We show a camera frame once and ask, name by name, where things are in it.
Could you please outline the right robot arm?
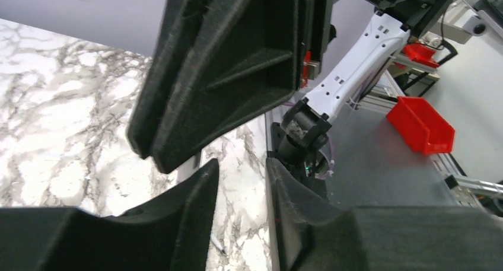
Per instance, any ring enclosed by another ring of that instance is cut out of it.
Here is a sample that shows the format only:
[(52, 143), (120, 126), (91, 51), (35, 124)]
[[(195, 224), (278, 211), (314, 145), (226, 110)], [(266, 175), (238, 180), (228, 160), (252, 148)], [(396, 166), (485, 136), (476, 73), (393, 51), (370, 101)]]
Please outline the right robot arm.
[[(286, 103), (307, 57), (320, 62), (337, 0), (167, 0), (152, 65), (127, 130), (132, 150), (170, 173), (216, 138)], [(280, 154), (298, 164), (327, 142), (342, 106), (454, 0), (365, 0), (360, 38), (282, 119)]]

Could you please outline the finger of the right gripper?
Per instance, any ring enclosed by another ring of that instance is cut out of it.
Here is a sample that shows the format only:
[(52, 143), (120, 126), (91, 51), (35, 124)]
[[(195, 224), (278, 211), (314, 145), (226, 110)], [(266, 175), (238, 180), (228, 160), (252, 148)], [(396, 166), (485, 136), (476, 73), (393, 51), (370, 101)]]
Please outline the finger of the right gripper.
[(300, 0), (167, 0), (127, 130), (170, 173), (300, 84)]

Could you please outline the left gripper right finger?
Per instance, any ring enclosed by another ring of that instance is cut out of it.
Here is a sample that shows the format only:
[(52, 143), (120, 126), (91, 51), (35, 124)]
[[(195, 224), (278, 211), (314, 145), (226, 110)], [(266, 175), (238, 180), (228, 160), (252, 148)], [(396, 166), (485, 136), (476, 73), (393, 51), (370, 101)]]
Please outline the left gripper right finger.
[(449, 206), (342, 211), (266, 160), (273, 270), (501, 270), (502, 229), (486, 212)]

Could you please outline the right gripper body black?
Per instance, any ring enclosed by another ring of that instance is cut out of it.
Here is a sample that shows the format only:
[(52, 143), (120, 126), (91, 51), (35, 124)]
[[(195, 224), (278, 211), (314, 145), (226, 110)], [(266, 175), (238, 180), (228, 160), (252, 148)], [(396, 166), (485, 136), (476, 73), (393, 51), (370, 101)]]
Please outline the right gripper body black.
[(301, 0), (304, 7), (304, 45), (302, 79), (315, 79), (321, 72), (323, 55), (336, 37), (331, 24), (333, 4), (338, 0)]

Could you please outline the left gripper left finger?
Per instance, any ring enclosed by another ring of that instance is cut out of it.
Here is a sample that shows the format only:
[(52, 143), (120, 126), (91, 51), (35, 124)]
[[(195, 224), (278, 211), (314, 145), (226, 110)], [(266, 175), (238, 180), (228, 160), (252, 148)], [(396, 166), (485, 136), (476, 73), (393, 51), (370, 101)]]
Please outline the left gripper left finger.
[(216, 159), (121, 216), (72, 207), (1, 209), (2, 270), (205, 270)]

